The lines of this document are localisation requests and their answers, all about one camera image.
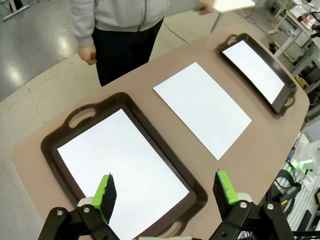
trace green foam pad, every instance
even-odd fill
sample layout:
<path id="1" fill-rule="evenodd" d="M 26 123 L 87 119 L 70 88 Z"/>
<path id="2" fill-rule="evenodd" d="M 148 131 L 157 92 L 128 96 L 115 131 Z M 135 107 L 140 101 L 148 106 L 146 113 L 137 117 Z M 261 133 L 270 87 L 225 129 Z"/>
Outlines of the green foam pad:
<path id="1" fill-rule="evenodd" d="M 225 196 L 228 200 L 228 204 L 234 205 L 236 202 L 238 202 L 238 196 L 236 194 L 236 191 L 234 190 L 234 187 L 231 184 L 231 181 L 227 175 L 227 172 L 218 171 L 217 174 L 218 174 L 219 179 L 222 183 Z"/>
<path id="2" fill-rule="evenodd" d="M 94 195 L 91 205 L 97 209 L 102 219 L 109 223 L 112 212 L 114 210 L 117 192 L 113 176 L 104 175 L 100 185 Z"/>

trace brown plastic tray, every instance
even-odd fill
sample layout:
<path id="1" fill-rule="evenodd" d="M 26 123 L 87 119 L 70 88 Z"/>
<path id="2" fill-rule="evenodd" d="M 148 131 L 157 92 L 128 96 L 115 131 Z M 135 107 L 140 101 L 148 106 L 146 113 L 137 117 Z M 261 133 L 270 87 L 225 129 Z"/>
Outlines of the brown plastic tray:
<path id="1" fill-rule="evenodd" d="M 70 127 L 70 121 L 88 109 L 94 109 L 95 115 L 82 120 L 74 128 Z M 119 92 L 99 103 L 84 105 L 74 110 L 59 128 L 43 139 L 42 153 L 70 202 L 76 207 L 79 200 L 85 198 L 85 195 L 66 167 L 58 148 L 120 109 L 126 113 L 149 144 L 189 190 L 189 194 L 183 200 L 142 232 L 140 236 L 158 236 L 166 232 L 175 222 L 181 223 L 175 233 L 175 235 L 179 235 L 189 220 L 205 206 L 208 195 L 128 94 Z"/>
<path id="2" fill-rule="evenodd" d="M 246 42 L 267 64 L 268 66 L 278 75 L 278 77 L 284 83 L 284 87 L 281 92 L 274 100 L 270 103 L 267 98 L 260 92 L 260 90 L 251 82 L 251 80 L 237 67 L 225 54 L 224 51 L 233 45 L 244 41 Z M 292 81 L 291 77 L 285 72 L 285 70 L 277 63 L 277 61 L 250 35 L 242 33 L 239 35 L 230 35 L 223 43 L 218 45 L 220 54 L 225 58 L 243 77 L 244 79 L 255 89 L 260 95 L 264 102 L 270 107 L 270 109 L 279 116 L 284 116 L 286 111 L 292 107 L 295 103 L 295 94 L 297 92 L 297 86 Z"/>

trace white paper sheet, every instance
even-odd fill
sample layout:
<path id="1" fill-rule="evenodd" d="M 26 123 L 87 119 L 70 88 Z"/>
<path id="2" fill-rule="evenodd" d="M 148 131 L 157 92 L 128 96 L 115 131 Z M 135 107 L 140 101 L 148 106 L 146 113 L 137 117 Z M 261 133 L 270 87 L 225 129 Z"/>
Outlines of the white paper sheet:
<path id="1" fill-rule="evenodd" d="M 189 193 L 121 109 L 58 148 L 87 197 L 111 173 L 117 191 L 110 227 L 131 240 Z"/>
<path id="2" fill-rule="evenodd" d="M 153 89 L 217 160 L 251 122 L 196 62 Z"/>
<path id="3" fill-rule="evenodd" d="M 223 53 L 273 104 L 285 84 L 268 64 L 244 41 L 229 47 Z"/>

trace gray hoodie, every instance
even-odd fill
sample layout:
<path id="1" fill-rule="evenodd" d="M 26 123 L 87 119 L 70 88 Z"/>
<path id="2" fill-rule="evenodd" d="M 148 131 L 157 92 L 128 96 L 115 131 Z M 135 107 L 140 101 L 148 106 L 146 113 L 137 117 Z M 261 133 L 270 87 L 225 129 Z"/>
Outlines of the gray hoodie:
<path id="1" fill-rule="evenodd" d="M 138 32 L 156 25 L 169 0 L 69 0 L 73 33 L 79 47 L 94 43 L 95 27 L 104 31 Z"/>

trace black pants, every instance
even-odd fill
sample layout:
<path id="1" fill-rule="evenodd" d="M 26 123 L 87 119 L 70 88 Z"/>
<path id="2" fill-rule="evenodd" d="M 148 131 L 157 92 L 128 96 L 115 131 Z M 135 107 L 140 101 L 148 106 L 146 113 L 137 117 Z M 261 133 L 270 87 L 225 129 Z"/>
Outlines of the black pants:
<path id="1" fill-rule="evenodd" d="M 149 61 L 163 20 L 138 32 L 103 31 L 95 28 L 96 69 L 101 86 Z"/>

